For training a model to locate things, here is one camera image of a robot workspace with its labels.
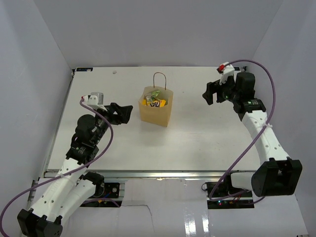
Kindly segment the brown paper bag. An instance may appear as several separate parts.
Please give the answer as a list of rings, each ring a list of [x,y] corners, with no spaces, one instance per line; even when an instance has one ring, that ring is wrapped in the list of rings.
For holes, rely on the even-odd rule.
[[[163,87],[155,85],[155,77],[158,74],[163,75],[164,77]],[[155,90],[160,90],[158,99],[166,100],[166,105],[161,108],[142,105],[142,101],[144,99],[145,94],[151,91],[155,91]],[[152,123],[152,124],[163,126],[163,127],[168,127],[169,120],[171,117],[173,94],[174,94],[173,91],[167,88],[166,75],[162,72],[155,72],[153,74],[153,85],[147,86],[144,88],[143,94],[138,101],[141,121]]]

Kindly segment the green mint sachet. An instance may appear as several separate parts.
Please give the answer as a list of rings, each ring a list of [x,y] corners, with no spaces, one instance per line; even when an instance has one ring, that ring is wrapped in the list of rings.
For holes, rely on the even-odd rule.
[[[145,94],[144,99],[147,101],[154,101],[158,99],[160,90],[151,91]]]

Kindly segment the yellow candy bar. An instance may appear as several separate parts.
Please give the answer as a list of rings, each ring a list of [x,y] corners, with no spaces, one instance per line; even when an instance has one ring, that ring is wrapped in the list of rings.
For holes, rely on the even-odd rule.
[[[152,101],[152,100],[143,99],[142,105],[149,106],[149,107],[161,108],[161,107],[164,107],[166,105],[166,100],[157,99],[157,100]]]

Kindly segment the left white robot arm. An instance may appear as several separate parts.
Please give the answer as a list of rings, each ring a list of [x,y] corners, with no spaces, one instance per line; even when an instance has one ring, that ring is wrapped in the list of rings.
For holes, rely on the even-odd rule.
[[[21,232],[27,237],[59,237],[69,217],[88,198],[104,192],[104,177],[86,170],[105,153],[97,147],[103,135],[113,125],[127,124],[133,107],[80,104],[93,114],[78,119],[70,149],[56,177],[47,181],[48,188],[31,207],[22,209],[17,216]]]

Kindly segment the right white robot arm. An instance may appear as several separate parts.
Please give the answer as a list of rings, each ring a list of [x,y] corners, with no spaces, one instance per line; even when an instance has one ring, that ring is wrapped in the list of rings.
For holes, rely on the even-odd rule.
[[[294,194],[302,164],[292,159],[279,143],[268,121],[266,107],[255,97],[255,76],[240,72],[228,76],[225,83],[209,82],[202,95],[212,105],[213,95],[217,102],[229,101],[240,121],[254,141],[260,166],[255,172],[232,172],[224,178],[223,192],[236,196],[241,190],[253,191],[258,197],[289,196]]]

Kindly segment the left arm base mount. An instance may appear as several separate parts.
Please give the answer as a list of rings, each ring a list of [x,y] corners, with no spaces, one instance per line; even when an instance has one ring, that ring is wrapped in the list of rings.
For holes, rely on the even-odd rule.
[[[102,183],[96,187],[95,194],[85,201],[81,207],[120,207],[120,183]]]

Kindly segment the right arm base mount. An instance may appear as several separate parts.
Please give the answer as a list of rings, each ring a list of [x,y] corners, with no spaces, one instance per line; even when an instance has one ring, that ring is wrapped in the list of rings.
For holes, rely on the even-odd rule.
[[[201,186],[201,190],[205,192],[207,196],[208,210],[254,208],[254,200],[251,191],[237,195],[242,189],[233,188],[231,185],[224,183],[219,185],[212,196],[212,199],[220,198],[220,200],[210,200],[209,195],[215,184],[216,182],[205,182]]]

